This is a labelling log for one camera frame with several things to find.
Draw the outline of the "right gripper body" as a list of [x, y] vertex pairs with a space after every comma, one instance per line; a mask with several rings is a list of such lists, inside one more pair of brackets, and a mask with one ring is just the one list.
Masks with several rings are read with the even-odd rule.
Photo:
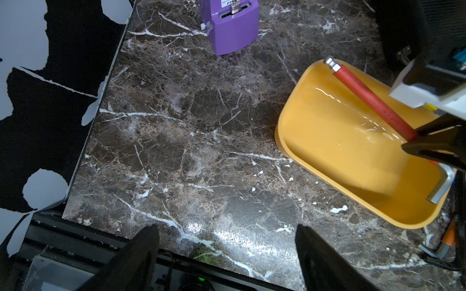
[[418, 108], [432, 105], [466, 118], [466, 3], [409, 1], [416, 57], [400, 72], [390, 96]]

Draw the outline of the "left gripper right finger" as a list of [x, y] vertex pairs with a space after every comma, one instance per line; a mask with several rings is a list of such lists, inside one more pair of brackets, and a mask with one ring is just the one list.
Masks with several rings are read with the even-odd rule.
[[377, 290], [312, 228], [299, 224], [295, 244], [307, 290]]

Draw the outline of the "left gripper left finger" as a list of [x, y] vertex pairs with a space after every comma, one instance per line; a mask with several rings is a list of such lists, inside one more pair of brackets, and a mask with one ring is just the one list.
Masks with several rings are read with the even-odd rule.
[[81, 291], [149, 291], [159, 243], [157, 226], [153, 224], [144, 227], [79, 289]]

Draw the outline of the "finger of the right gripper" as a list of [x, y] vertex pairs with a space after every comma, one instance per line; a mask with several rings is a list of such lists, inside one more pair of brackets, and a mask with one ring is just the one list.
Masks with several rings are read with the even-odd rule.
[[417, 128], [416, 132], [418, 138], [402, 145], [404, 152], [465, 171], [466, 125], [464, 123], [430, 123]]

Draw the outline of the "red-sleeved hex key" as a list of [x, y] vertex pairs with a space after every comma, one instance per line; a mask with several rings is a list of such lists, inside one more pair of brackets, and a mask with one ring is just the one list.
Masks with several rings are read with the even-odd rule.
[[[380, 116], [390, 127], [400, 134], [406, 141], [412, 142], [419, 138], [418, 133], [403, 118], [401, 118], [390, 106], [380, 99], [369, 87], [367, 87], [355, 74], [347, 67], [338, 63], [333, 57], [324, 59], [332, 74], [350, 89], [359, 99], [361, 99], [372, 111]], [[444, 197], [455, 179], [455, 171], [452, 167], [432, 161], [437, 165], [441, 178], [434, 189], [427, 196], [427, 200], [432, 204], [438, 204]]]

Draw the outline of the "orange-sleeved hex key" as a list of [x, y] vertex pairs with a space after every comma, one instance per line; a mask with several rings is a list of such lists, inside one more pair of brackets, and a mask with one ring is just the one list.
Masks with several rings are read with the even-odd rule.
[[419, 248], [429, 257], [444, 259], [447, 256], [449, 250], [455, 245], [455, 227], [456, 219], [454, 218], [451, 221], [447, 231], [445, 232], [442, 238], [439, 247], [436, 250], [428, 248], [425, 245], [420, 245]]

